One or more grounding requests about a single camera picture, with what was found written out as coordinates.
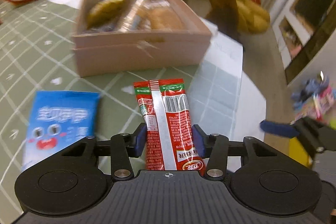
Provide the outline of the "red sausage stick packet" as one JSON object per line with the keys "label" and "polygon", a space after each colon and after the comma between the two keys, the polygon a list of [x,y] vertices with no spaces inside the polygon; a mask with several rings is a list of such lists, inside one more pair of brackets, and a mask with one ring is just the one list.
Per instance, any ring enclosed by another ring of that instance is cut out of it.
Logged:
{"label": "red sausage stick packet", "polygon": [[144,118],[148,170],[197,170],[205,163],[195,148],[183,79],[160,79],[133,84]]}

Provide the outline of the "blue cartoon snack packet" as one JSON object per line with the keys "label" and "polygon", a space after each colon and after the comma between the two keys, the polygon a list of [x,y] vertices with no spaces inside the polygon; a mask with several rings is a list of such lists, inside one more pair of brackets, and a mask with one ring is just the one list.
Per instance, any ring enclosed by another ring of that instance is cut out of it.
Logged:
{"label": "blue cartoon snack packet", "polygon": [[33,100],[22,171],[95,134],[100,94],[78,91],[38,91]]}

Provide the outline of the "long bread roll packet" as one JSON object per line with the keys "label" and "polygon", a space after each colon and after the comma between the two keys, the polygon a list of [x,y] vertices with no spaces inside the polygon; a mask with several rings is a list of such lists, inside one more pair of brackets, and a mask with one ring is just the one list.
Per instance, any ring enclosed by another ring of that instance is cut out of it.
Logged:
{"label": "long bread roll packet", "polygon": [[150,0],[128,0],[126,8],[114,29],[117,32],[134,31],[147,15]]}

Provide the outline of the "pink cardboard box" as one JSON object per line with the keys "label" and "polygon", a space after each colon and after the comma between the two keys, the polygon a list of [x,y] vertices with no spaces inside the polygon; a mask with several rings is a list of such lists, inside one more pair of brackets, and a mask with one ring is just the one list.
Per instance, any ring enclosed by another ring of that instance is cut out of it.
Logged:
{"label": "pink cardboard box", "polygon": [[79,7],[72,40],[80,77],[197,65],[210,46],[211,31],[183,0],[166,0],[183,22],[183,30],[89,33],[87,14],[100,1],[82,0]]}

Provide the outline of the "green grid tablecloth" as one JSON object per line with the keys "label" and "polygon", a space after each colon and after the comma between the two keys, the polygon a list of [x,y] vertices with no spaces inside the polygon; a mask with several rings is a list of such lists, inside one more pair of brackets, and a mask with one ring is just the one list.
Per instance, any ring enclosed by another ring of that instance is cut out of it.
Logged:
{"label": "green grid tablecloth", "polygon": [[99,92],[96,136],[132,132],[142,121],[133,83],[182,78],[191,118],[207,133],[236,138],[240,76],[211,58],[199,65],[81,78],[71,40],[76,9],[49,0],[1,5],[1,223],[21,215],[14,193],[22,170],[32,102],[38,90]]}

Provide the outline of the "clear wrapped bread packet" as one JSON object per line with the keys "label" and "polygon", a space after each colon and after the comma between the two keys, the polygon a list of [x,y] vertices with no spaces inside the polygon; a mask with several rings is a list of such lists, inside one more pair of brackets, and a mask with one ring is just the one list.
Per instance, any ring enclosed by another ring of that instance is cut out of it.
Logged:
{"label": "clear wrapped bread packet", "polygon": [[147,19],[152,30],[184,30],[185,25],[166,0],[151,1]]}

